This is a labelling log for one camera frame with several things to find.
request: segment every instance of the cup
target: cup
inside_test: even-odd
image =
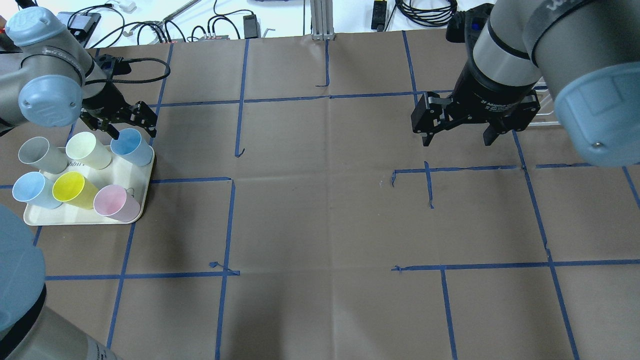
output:
[[[66,152],[70,159],[97,170],[111,163],[111,153],[88,131],[75,134],[67,143]]]
[[[53,181],[37,171],[20,176],[13,185],[13,198],[27,204],[40,206],[45,209],[55,209],[62,205],[52,193]]]
[[[140,213],[140,204],[122,186],[108,185],[95,196],[93,209],[104,217],[130,222]]]
[[[79,172],[70,171],[56,180],[52,192],[53,197],[58,201],[91,210],[98,188]]]
[[[111,152],[128,162],[143,167],[151,162],[153,150],[137,129],[124,129],[117,140],[111,139]]]
[[[18,159],[23,164],[52,174],[63,172],[68,165],[67,157],[42,136],[30,138],[22,144],[18,150]]]

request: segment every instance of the tray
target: tray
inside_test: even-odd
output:
[[[59,149],[63,154],[65,153],[64,147],[60,147]],[[122,186],[140,203],[140,213],[130,222],[121,222],[112,218],[103,217],[98,215],[93,209],[81,209],[69,204],[62,204],[53,210],[27,204],[27,208],[24,210],[24,222],[31,226],[131,224],[137,221],[144,212],[147,190],[149,188],[151,171],[153,170],[155,159],[156,152],[154,151],[151,162],[144,167],[138,167],[112,154],[111,163],[102,170],[95,170],[78,161],[69,160],[69,166],[60,174],[50,174],[43,170],[40,171],[41,174],[53,181],[67,172],[77,171],[89,179],[89,182],[94,184],[98,189],[111,184]]]

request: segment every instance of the gray cup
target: gray cup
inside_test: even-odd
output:
[[[63,172],[68,165],[67,156],[42,136],[30,138],[22,144],[18,150],[18,159],[23,164],[51,174]]]

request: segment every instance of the light blue cup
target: light blue cup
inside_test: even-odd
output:
[[[53,181],[37,171],[20,176],[13,185],[13,198],[46,209],[55,209],[62,202],[53,197]]]
[[[153,150],[136,129],[124,129],[117,140],[111,140],[111,152],[128,162],[143,167],[151,162]]]

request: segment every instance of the light blue cap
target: light blue cap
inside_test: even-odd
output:
[[[40,126],[73,124],[82,110],[82,89],[62,75],[44,75],[29,81],[18,96],[20,111]]]
[[[0,204],[0,331],[20,320],[38,300],[44,286],[42,251],[33,234]]]
[[[16,46],[27,46],[52,38],[67,27],[49,10],[32,6],[12,16],[4,30]]]
[[[640,61],[606,67],[556,97],[558,121],[578,153],[600,167],[640,161]]]

